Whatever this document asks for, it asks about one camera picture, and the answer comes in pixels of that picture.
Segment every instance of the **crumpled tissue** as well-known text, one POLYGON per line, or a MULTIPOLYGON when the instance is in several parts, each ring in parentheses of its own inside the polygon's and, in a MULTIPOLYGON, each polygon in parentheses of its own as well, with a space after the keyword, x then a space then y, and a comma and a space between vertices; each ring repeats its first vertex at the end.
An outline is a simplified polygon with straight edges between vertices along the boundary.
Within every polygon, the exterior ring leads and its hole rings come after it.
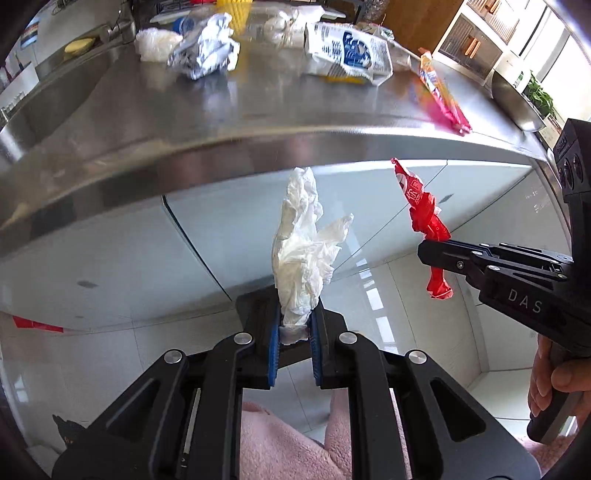
POLYGON ((281 313, 284 345, 308 338, 307 320, 318 305, 322 287, 330 283, 331 267, 349 232, 353 215, 345 215, 316 231, 323 209, 310 168, 296 168, 287 184, 281 222, 271 253, 281 313))

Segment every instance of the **red snack wrapper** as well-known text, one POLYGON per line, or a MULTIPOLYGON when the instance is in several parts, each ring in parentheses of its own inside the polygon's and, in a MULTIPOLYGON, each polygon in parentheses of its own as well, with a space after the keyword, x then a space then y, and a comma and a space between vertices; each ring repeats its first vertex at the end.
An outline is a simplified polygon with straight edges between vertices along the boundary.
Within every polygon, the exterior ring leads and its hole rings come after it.
MULTIPOLYGON (((402 193, 410 204, 413 230, 424 233, 426 240, 437 242, 449 240, 452 236, 437 216, 441 210, 435 206, 435 197, 425 192, 425 185, 421 179, 404 168, 396 158, 392 159, 392 163, 402 193)), ((443 278, 441 268, 431 267, 431 279, 427 284, 427 291, 433 299, 445 300, 452 297, 453 290, 443 278)))
POLYGON ((437 76, 435 69, 431 65, 432 62, 431 53, 428 51, 423 53, 421 55, 421 67, 418 76, 429 92, 431 92, 431 95, 433 95, 443 115, 452 123, 453 128, 461 134, 470 133, 472 131, 470 122, 464 116, 462 109, 454 97, 452 97, 452 94, 449 93, 445 84, 437 76))
POLYGON ((17 328, 36 328, 38 330, 48 330, 49 332, 64 333, 63 327, 56 327, 46 323, 35 322, 34 320, 24 319, 22 317, 17 317, 16 315, 13 315, 12 319, 14 320, 14 325, 17 328))

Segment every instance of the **kitchen sink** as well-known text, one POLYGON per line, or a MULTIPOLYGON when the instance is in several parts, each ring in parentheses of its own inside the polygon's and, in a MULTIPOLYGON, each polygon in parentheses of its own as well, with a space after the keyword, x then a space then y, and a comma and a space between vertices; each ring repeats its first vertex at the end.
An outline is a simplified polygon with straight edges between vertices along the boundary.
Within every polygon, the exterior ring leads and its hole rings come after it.
POLYGON ((0 171, 51 135, 88 98, 126 45, 103 46, 48 75, 13 110, 0 130, 0 171))

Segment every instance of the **green plant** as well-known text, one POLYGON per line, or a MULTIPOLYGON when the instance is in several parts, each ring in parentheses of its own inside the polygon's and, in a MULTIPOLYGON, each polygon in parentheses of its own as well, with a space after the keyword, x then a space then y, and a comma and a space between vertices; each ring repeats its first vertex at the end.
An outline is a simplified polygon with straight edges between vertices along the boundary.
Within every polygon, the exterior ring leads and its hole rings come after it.
POLYGON ((538 109, 540 115, 545 118, 548 114, 555 115, 554 102, 552 97, 545 92, 538 79, 534 76, 534 72, 531 72, 530 81, 525 87, 525 96, 530 99, 531 103, 538 109))

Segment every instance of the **red wrapper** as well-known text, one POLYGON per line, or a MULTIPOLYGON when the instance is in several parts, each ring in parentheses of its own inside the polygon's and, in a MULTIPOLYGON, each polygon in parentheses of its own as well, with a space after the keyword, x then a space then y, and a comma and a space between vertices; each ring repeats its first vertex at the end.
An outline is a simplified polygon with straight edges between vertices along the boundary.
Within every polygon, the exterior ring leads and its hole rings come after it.
POLYGON ((56 327, 46 323, 35 322, 34 320, 24 319, 22 317, 17 317, 16 315, 13 315, 12 319, 14 320, 14 325, 17 328, 36 328, 38 330, 48 330, 49 332, 64 333, 63 327, 56 327))
MULTIPOLYGON (((410 204, 410 218, 415 232, 425 234, 426 240, 445 242, 452 236, 437 214, 439 208, 435 206, 435 197, 425 192, 425 185, 419 177, 409 172, 396 159, 392 159, 394 173, 402 188, 402 193, 410 204)), ((427 284, 427 291, 433 299, 445 300, 453 295, 452 288, 443 278, 441 268, 431 267, 431 279, 427 284)))

